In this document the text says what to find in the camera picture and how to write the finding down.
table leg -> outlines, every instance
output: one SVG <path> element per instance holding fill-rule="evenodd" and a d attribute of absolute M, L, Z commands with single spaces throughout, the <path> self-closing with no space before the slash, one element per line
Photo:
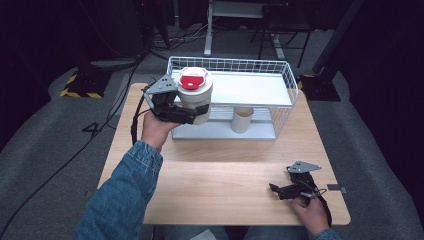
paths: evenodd
<path fill-rule="evenodd" d="M 274 45 L 278 60 L 284 60 L 286 56 L 284 55 L 283 49 L 281 48 L 280 40 L 278 40 L 279 36 L 279 34 L 271 34 L 272 44 Z"/>
<path fill-rule="evenodd" d="M 213 5 L 213 0 L 209 0 L 208 31 L 206 33 L 205 51 L 203 53 L 205 57 L 210 57 L 212 54 L 212 12 L 213 12 L 212 5 Z"/>

wire basket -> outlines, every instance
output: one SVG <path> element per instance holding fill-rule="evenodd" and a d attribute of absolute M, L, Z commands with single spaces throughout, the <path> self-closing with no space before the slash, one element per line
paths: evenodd
<path fill-rule="evenodd" d="M 173 131 L 174 139 L 275 140 L 298 97 L 298 87 L 286 61 L 171 57 L 167 74 L 176 78 L 184 67 L 201 67 L 214 81 L 211 114 L 201 125 L 184 125 Z M 232 131 L 235 106 L 254 108 L 249 129 Z"/>

red and white container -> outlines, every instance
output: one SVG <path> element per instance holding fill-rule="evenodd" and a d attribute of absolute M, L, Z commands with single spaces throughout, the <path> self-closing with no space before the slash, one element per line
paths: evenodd
<path fill-rule="evenodd" d="M 193 124 L 199 125 L 209 120 L 210 104 L 212 98 L 213 79 L 211 74 L 200 67 L 185 67 L 176 79 L 178 85 L 178 97 L 182 107 L 195 109 L 196 107 L 209 104 L 206 114 L 199 115 Z"/>

hand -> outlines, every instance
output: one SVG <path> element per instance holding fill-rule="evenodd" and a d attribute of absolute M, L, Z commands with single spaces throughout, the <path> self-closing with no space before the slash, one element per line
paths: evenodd
<path fill-rule="evenodd" d="M 169 132 L 181 125 L 180 123 L 162 122 L 158 120 L 152 112 L 144 114 L 143 131 L 141 140 L 155 148 L 158 152 L 168 138 Z"/>
<path fill-rule="evenodd" d="M 314 236 L 330 228 L 328 226 L 327 214 L 318 198 L 311 199 L 307 207 L 302 207 L 294 199 L 290 199 L 289 202 L 303 225 L 305 225 L 308 231 Z"/>

denim jacket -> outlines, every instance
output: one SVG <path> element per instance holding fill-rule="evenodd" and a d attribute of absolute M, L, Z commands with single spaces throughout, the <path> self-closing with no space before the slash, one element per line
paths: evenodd
<path fill-rule="evenodd" d="M 138 239 L 146 206 L 153 196 L 163 157 L 143 141 L 124 155 L 75 229 L 75 239 Z M 315 239 L 338 239 L 326 230 Z"/>

